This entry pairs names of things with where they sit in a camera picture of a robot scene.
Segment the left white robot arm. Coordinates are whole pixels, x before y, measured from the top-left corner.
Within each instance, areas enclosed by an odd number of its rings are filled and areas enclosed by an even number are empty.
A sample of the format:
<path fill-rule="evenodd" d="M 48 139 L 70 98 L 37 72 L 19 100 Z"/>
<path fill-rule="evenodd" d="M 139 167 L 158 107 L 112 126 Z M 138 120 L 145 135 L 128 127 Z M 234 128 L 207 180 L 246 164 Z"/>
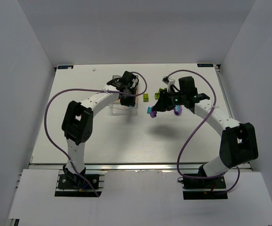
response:
<path fill-rule="evenodd" d="M 119 101 L 122 106 L 136 105 L 136 89 L 139 79 L 131 72 L 107 82 L 104 88 L 81 102 L 71 101 L 62 123 L 70 160 L 63 166 L 67 176 L 85 175 L 85 142 L 93 131 L 94 117 L 105 107 Z"/>

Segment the purple lego brick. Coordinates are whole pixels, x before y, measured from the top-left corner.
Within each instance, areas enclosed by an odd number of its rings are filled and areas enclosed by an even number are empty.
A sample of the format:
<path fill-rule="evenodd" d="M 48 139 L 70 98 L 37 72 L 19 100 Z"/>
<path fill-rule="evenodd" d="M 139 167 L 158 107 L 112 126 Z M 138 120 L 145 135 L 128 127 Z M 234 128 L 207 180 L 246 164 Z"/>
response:
<path fill-rule="evenodd" d="M 157 117 L 157 112 L 154 111 L 153 109 L 151 109 L 151 111 L 150 111 L 150 116 L 151 116 L 152 118 Z"/>

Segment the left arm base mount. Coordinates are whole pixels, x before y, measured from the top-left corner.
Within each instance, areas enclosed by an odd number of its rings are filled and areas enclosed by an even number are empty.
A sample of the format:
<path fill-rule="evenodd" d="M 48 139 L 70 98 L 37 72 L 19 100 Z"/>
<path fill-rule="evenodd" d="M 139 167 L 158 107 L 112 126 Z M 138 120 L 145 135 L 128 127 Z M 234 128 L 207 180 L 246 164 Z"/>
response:
<path fill-rule="evenodd" d="M 81 175 L 71 173 L 63 166 L 63 172 L 59 172 L 56 182 L 55 197 L 99 197 L 104 186 L 104 177 L 100 174 L 86 174 L 86 169 Z"/>

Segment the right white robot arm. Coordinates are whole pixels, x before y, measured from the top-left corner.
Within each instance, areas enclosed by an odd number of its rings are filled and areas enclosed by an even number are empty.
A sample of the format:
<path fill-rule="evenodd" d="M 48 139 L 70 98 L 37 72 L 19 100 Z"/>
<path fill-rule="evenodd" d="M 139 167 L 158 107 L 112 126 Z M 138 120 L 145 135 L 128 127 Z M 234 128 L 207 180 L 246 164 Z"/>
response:
<path fill-rule="evenodd" d="M 200 166 L 197 179 L 220 177 L 229 169 L 258 158 L 256 132 L 251 123 L 240 123 L 216 108 L 209 96 L 198 93 L 191 76 L 178 80 L 178 91 L 175 91 L 173 79 L 164 78 L 163 81 L 168 88 L 160 91 L 159 99 L 151 109 L 151 117 L 183 105 L 201 117 L 202 122 L 208 123 L 221 137 L 219 155 Z"/>

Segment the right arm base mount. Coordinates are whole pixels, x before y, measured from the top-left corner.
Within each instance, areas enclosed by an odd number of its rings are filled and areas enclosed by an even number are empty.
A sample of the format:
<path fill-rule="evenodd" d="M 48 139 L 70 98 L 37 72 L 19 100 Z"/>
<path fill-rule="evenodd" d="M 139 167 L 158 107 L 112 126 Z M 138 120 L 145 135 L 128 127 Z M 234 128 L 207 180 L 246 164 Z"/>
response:
<path fill-rule="evenodd" d="M 197 179 L 179 177 L 183 187 L 184 200 L 226 200 L 228 199 L 224 177 Z"/>

